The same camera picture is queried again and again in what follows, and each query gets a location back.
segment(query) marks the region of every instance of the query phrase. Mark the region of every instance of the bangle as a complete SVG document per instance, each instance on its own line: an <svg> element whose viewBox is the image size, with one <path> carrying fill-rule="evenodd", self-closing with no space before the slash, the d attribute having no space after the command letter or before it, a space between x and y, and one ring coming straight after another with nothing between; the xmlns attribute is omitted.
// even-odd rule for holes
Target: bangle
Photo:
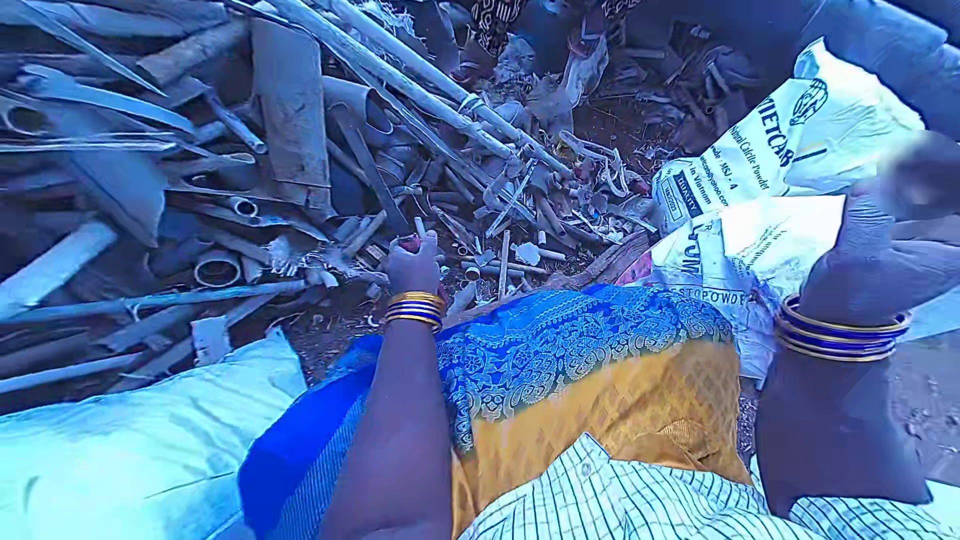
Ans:
<svg viewBox="0 0 960 540"><path fill-rule="evenodd" d="M794 326L818 333L826 333L835 337L846 337L852 339L885 339L896 338L904 335L910 328L912 316L909 313L900 313L894 319L895 322L882 327L855 327L850 325L838 325L835 323L825 323L809 317L804 317L797 312L797 306L800 305L800 295L791 294L783 300L780 306L780 313L783 318Z"/></svg>
<svg viewBox="0 0 960 540"><path fill-rule="evenodd" d="M436 294L430 294L428 292L420 291L410 291L410 292L401 292L397 294L394 298L390 299L390 305L396 304L398 302L423 302L436 306L438 309L446 309L446 302L444 299L437 296Z"/></svg>
<svg viewBox="0 0 960 540"><path fill-rule="evenodd" d="M901 313L894 323L880 327L855 327L825 323L797 312L800 295L788 296L778 311L777 340L802 355L842 362L872 362L894 353L897 338L909 329L910 315Z"/></svg>
<svg viewBox="0 0 960 540"><path fill-rule="evenodd" d="M444 327L446 303L439 296L426 292L404 292L396 295L387 306L386 322L397 319L420 321L433 327L437 333Z"/></svg>

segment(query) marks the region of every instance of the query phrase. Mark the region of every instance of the white sack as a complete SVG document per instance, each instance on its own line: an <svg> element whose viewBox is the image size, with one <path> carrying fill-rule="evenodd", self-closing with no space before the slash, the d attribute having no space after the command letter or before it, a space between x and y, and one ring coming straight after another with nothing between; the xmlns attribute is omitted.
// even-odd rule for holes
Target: white sack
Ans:
<svg viewBox="0 0 960 540"><path fill-rule="evenodd" d="M836 59L818 39L797 57L793 79L702 156L658 172L655 225L670 233L757 197L834 192L873 177L888 148L922 129L920 116L875 75Z"/></svg>
<svg viewBox="0 0 960 540"><path fill-rule="evenodd" d="M248 447L305 390L276 331L153 386L0 417L0 536L208 538L241 509Z"/></svg>
<svg viewBox="0 0 960 540"><path fill-rule="evenodd" d="M707 213L647 251L617 281L662 283L716 307L733 325L740 374L764 380L776 350L773 313L800 292L836 242L844 196L772 197ZM960 328L960 287L913 310L920 339Z"/></svg>

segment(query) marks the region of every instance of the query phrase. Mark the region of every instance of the saree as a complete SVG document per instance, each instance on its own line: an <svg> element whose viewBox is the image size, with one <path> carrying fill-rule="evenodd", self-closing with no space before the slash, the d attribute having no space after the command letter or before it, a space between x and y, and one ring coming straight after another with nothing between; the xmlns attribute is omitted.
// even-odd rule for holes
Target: saree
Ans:
<svg viewBox="0 0 960 540"><path fill-rule="evenodd" d="M252 445L238 481L258 538L317 537L381 343L355 340ZM585 432L612 459L751 483L736 453L732 329L694 298L655 286L541 292L442 331L437 360L454 537Z"/></svg>

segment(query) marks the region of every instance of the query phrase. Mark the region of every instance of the dirt ground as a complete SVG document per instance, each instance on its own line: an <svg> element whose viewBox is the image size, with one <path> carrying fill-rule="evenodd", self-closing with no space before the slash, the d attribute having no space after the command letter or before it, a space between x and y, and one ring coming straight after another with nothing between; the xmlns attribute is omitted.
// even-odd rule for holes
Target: dirt ground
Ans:
<svg viewBox="0 0 960 540"><path fill-rule="evenodd" d="M960 331L900 345L890 373L894 418L929 479L960 486Z"/></svg>

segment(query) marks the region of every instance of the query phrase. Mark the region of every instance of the woman's arm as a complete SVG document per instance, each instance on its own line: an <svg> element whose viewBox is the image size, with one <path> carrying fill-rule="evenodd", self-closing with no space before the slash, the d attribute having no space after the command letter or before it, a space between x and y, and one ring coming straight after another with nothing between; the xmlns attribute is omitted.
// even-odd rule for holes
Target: woman's arm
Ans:
<svg viewBox="0 0 960 540"><path fill-rule="evenodd" d="M394 292L435 293L436 254L432 231L416 255L393 246L388 273ZM321 537L446 540L450 486L449 424L432 329L393 321Z"/></svg>
<svg viewBox="0 0 960 540"><path fill-rule="evenodd" d="M804 284L801 315L876 327L960 284L960 184L950 172L960 146L922 135L878 183L848 197L836 245ZM885 210L929 221L898 223ZM756 420L771 511L788 517L797 499L816 496L930 501L917 453L891 415L889 365L776 354Z"/></svg>
<svg viewBox="0 0 960 540"><path fill-rule="evenodd" d="M771 512L788 519L802 497L930 502L920 460L890 413L889 365L777 353L756 418Z"/></svg>

